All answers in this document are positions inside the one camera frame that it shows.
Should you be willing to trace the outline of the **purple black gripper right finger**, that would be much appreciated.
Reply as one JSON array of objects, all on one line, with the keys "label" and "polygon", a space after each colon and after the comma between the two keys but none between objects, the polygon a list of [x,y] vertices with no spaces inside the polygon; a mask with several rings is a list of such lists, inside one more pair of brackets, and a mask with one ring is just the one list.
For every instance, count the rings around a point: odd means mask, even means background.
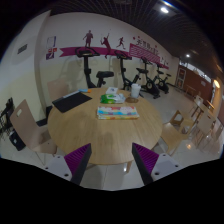
[{"label": "purple black gripper right finger", "polygon": [[151,173],[159,158],[159,155],[150,149],[139,145],[132,144],[132,155],[140,172],[140,176],[145,185],[153,182]]}]

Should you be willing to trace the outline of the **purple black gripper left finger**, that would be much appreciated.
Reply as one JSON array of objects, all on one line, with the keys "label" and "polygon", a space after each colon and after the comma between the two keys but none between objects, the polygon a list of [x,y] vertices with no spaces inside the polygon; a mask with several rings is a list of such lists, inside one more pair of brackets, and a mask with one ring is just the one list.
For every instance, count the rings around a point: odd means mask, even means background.
[{"label": "purple black gripper left finger", "polygon": [[88,143],[71,153],[67,154],[64,159],[72,173],[71,182],[79,185],[83,178],[88,161],[92,154],[91,144]]}]

